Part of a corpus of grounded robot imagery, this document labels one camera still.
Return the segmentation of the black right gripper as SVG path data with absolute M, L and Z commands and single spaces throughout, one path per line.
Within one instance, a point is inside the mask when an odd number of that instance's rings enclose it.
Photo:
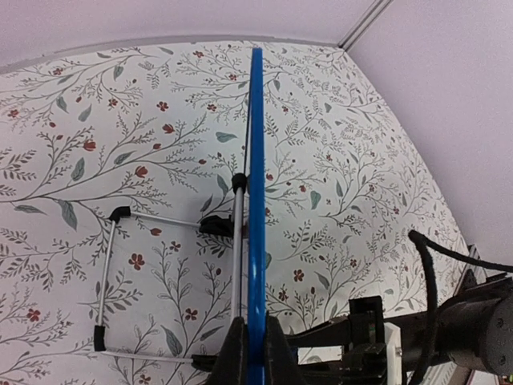
M 301 348 L 340 347 L 337 359 L 298 366 L 307 384 L 386 384 L 384 324 L 401 329 L 402 384 L 414 371 L 427 336 L 425 312 L 385 318 L 379 296 L 352 299 L 349 314 L 333 317 L 309 330 L 286 336 L 291 351 Z

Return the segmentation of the small blue-framed whiteboard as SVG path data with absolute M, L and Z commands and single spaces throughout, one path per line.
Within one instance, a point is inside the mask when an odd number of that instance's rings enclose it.
M 248 383 L 263 384 L 265 337 L 265 113 L 263 51 L 252 50 L 249 90 Z

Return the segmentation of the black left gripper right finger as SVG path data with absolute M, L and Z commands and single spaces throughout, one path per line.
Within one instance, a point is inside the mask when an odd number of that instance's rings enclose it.
M 297 365 L 278 319 L 267 314 L 265 322 L 265 384 L 298 384 Z

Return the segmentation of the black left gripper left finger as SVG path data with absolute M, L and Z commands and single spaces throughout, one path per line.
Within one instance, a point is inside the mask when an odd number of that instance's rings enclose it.
M 228 329 L 207 385 L 243 385 L 247 383 L 248 327 L 235 317 Z

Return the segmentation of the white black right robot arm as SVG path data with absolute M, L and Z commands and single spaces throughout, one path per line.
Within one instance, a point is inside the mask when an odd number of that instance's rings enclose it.
M 493 375 L 512 372 L 512 280 L 499 274 L 462 287 L 436 313 L 434 351 L 428 365 L 454 363 Z M 352 299 L 349 315 L 290 335 L 293 351 L 342 347 L 342 356 L 301 364 L 308 384 L 404 384 L 421 358 L 428 332 L 425 312 L 385 318 L 379 296 Z

